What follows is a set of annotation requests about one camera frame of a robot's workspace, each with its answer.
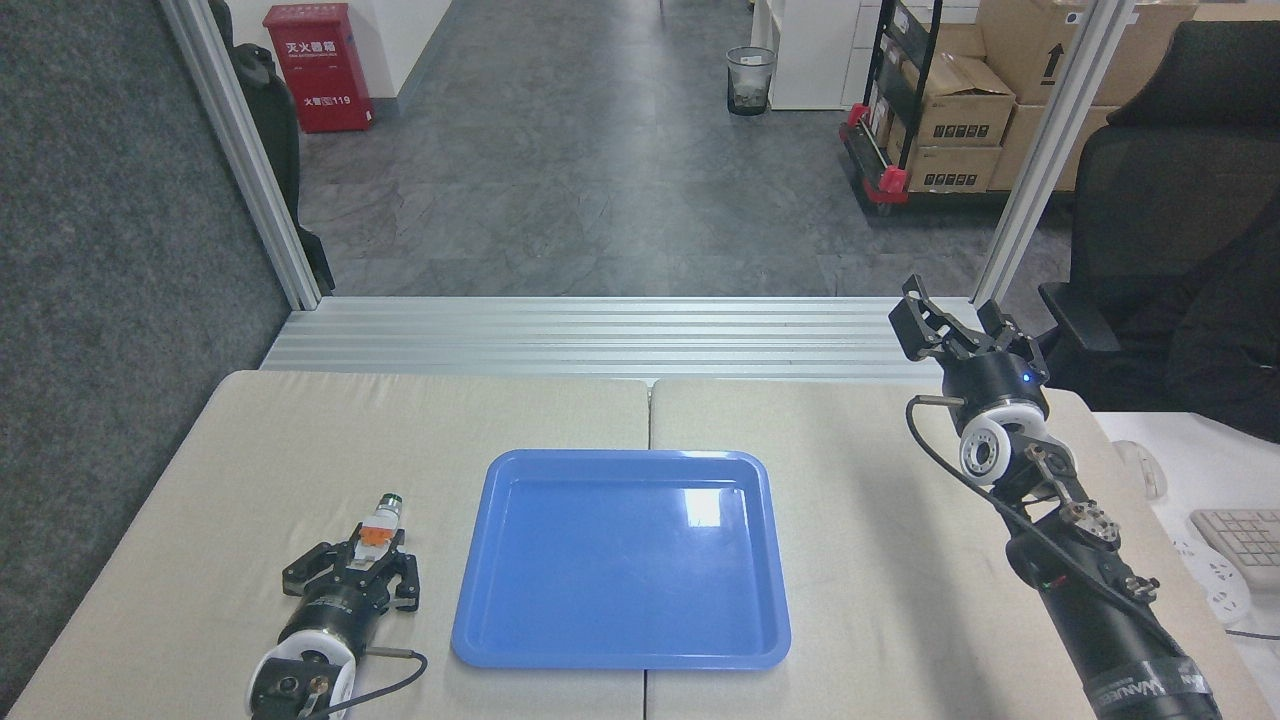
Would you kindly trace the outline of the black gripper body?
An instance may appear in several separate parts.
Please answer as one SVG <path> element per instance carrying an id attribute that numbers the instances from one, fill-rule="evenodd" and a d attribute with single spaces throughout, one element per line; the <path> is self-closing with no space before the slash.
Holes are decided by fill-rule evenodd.
<path id="1" fill-rule="evenodd" d="M 1047 374 L 1019 355 L 993 351 L 972 357 L 947 356 L 940 365 L 943 395 L 963 401 L 961 407 L 950 410 L 957 433 L 982 413 L 1009 404 L 1028 404 L 1038 410 L 1042 420 L 1050 414 L 1041 389 Z"/>
<path id="2" fill-rule="evenodd" d="M 365 651 L 376 620 L 389 603 L 385 587 L 332 582 L 310 587 L 276 639 L 283 642 L 300 632 L 316 630 L 334 635 L 349 651 Z"/>

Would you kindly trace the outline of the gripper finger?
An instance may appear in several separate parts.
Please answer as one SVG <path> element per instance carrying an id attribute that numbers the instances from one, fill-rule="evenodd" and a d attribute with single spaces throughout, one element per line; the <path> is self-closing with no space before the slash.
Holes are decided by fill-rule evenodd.
<path id="1" fill-rule="evenodd" d="M 983 332 L 992 338 L 992 345 L 996 350 L 1025 360 L 1038 386 L 1043 386 L 1050 379 L 1048 368 L 1038 341 L 1033 336 L 1027 334 L 1015 323 L 1012 316 L 1000 307 L 996 300 L 992 299 L 982 304 L 977 309 L 977 315 Z"/>
<path id="2" fill-rule="evenodd" d="M 335 544 L 320 542 L 282 571 L 282 592 L 289 597 L 310 597 L 334 588 L 356 588 L 348 565 L 353 559 L 351 539 Z"/>
<path id="3" fill-rule="evenodd" d="M 950 366 L 987 352 L 987 336 L 965 327 L 927 293 L 920 275 L 902 283 L 902 299 L 890 311 L 890 324 L 905 357 L 936 360 Z"/>
<path id="4" fill-rule="evenodd" d="M 420 603 L 419 565 L 403 551 L 404 529 L 362 529 L 361 591 L 379 612 L 416 612 Z"/>

